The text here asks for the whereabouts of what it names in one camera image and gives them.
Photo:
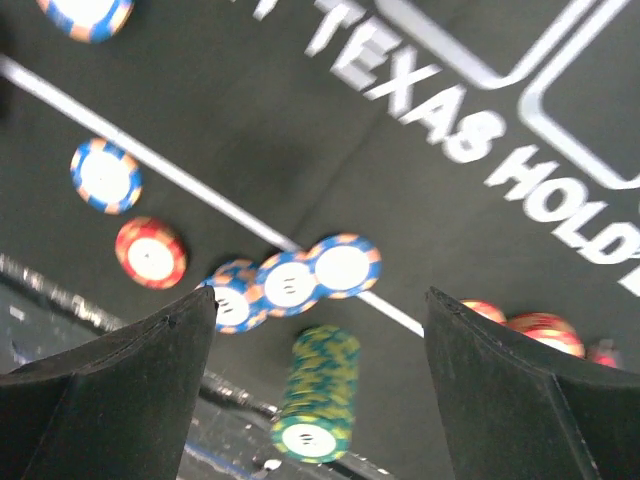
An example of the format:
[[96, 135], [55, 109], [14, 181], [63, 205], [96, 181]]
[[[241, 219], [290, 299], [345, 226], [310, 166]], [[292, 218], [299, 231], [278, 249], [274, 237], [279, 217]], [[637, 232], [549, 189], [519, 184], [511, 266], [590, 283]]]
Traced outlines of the blue chips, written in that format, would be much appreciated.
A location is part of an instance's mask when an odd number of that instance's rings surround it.
[[134, 8], [130, 0], [37, 0], [37, 4], [59, 30], [85, 43], [112, 38]]
[[77, 147], [70, 175], [79, 196], [102, 213], [121, 214], [132, 208], [142, 193], [142, 173], [136, 160], [101, 138]]

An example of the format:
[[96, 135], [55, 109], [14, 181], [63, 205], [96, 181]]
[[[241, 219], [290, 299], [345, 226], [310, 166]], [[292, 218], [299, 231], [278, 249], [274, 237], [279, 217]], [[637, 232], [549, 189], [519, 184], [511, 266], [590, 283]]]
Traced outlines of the red poker chip stack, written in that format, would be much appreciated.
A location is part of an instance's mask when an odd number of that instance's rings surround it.
[[175, 286], [188, 265], [188, 252], [179, 235], [151, 217], [136, 217], [120, 228], [115, 254], [131, 279], [156, 290]]

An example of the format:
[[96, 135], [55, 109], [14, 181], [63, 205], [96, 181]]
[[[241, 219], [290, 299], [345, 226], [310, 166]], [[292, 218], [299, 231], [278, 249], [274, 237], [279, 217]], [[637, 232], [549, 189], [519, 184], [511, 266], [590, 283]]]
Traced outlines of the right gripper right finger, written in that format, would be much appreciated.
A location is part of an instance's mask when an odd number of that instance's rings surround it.
[[570, 356], [432, 287], [424, 337], [458, 479], [636, 479], [639, 376]]

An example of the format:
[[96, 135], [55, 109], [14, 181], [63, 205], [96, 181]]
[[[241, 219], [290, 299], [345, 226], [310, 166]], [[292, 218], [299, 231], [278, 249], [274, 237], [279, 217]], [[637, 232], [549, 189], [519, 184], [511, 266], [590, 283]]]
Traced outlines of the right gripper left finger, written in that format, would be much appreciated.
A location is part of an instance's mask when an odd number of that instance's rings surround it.
[[173, 479], [215, 330], [210, 287], [1, 377], [4, 479]]

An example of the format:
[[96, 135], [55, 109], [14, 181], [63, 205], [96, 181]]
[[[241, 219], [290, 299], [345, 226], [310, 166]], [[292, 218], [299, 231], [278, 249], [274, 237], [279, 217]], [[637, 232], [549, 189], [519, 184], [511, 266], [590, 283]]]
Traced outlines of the green poker chip stack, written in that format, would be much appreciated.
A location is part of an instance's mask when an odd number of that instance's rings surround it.
[[355, 423], [360, 343], [332, 325], [304, 330], [292, 347], [293, 365], [271, 439], [305, 463], [330, 463], [349, 449]]

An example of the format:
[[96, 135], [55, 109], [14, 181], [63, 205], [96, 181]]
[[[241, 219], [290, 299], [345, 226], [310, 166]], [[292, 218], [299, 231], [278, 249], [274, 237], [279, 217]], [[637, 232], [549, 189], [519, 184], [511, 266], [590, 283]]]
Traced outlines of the red chips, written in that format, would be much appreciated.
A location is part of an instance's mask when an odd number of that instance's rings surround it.
[[489, 302], [477, 299], [462, 299], [461, 303], [481, 316], [549, 347], [576, 357], [585, 357], [585, 347], [577, 331], [558, 315], [531, 312], [508, 319], [501, 309]]

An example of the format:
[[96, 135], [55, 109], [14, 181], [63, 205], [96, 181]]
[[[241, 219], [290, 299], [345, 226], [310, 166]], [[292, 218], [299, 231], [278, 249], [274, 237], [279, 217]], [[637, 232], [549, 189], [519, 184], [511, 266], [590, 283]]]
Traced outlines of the blue poker chip stack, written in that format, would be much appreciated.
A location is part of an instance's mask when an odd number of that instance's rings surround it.
[[257, 269], [258, 265], [251, 260], [231, 260], [197, 285], [210, 286], [215, 291], [217, 332], [245, 333], [266, 320], [263, 294], [254, 285]]

